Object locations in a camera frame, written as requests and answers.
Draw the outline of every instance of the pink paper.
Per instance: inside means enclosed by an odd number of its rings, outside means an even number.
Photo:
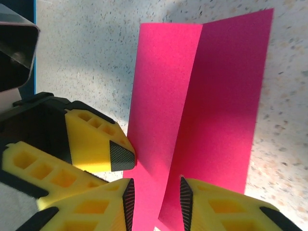
[[[273,10],[203,25],[159,220],[184,230],[180,176],[244,193]]]
[[[272,14],[141,26],[128,127],[138,162],[124,173],[134,231],[183,230],[180,175],[244,192]]]
[[[202,25],[142,24],[128,138],[137,165],[134,231],[152,231],[164,199],[171,160]]]

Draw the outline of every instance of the granite countertop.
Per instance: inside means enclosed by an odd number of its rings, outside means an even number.
[[[206,23],[272,7],[245,194],[308,231],[308,0],[38,0],[37,92],[84,101],[126,130],[140,23]]]

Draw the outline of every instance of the white speckled surface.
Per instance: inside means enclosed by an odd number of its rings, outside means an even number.
[[[37,92],[84,101],[126,130],[140,23],[206,23],[271,7],[246,194],[308,231],[308,0],[38,0]]]

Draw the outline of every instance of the folded pink paper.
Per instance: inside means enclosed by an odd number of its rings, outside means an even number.
[[[272,14],[141,25],[128,126],[138,162],[124,173],[134,231],[184,230],[180,175],[244,192]]]

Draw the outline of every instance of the black rubber pad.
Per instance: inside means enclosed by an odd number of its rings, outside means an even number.
[[[123,193],[123,206],[126,231],[131,231],[133,227],[133,216],[135,207],[135,184],[134,179],[130,179],[127,188]]]
[[[135,167],[135,155],[131,151],[110,141],[111,171],[130,170]]]
[[[190,231],[193,217],[193,191],[184,177],[181,177],[180,203],[182,209],[184,230]]]

